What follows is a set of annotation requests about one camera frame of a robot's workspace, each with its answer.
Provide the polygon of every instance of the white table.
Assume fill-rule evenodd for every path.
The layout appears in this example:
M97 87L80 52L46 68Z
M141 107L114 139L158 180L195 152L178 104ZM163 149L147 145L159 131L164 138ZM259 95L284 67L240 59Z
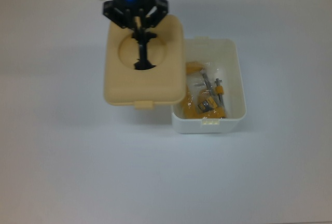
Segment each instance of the white table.
M234 133L107 105L101 2L1 0L0 223L332 221L330 0L169 1L186 37L238 46Z

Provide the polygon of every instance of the white box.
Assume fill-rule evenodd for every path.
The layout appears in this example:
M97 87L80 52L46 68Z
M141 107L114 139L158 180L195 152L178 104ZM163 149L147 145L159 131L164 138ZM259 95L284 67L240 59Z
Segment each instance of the white box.
M226 119L185 119L180 104L172 106L172 124L178 133L226 133L245 117L246 106L235 43L229 39L185 40L187 61L213 62L214 78L223 81Z

